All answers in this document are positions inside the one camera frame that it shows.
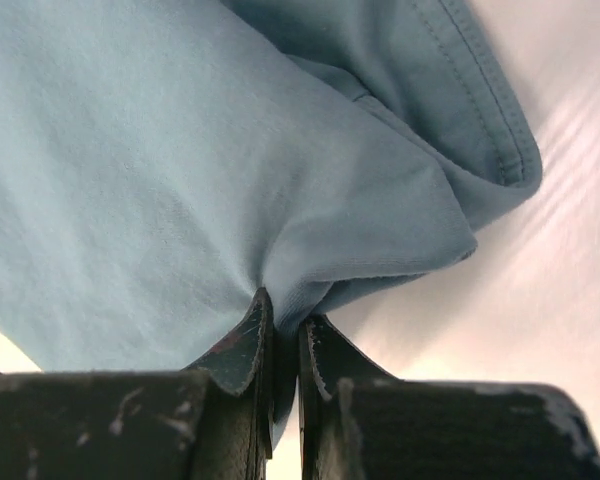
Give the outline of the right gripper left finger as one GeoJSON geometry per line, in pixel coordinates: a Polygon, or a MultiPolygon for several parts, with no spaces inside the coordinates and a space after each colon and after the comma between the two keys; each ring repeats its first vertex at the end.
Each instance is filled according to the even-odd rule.
{"type": "Polygon", "coordinates": [[[272,454],[273,311],[179,371],[0,374],[0,479],[261,479],[272,454]]]}

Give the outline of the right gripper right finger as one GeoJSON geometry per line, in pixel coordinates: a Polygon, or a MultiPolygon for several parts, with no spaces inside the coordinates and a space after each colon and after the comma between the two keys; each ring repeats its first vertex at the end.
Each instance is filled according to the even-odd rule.
{"type": "Polygon", "coordinates": [[[600,479],[585,415],[553,386],[401,380],[323,316],[299,367],[306,479],[600,479]]]}

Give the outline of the grey-blue t shirt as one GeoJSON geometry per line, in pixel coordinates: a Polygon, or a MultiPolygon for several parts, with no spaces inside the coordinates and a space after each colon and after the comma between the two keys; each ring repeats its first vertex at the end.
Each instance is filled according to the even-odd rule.
{"type": "Polygon", "coordinates": [[[463,1],[0,1],[0,332],[41,369],[179,369],[454,265],[542,179],[463,1]]]}

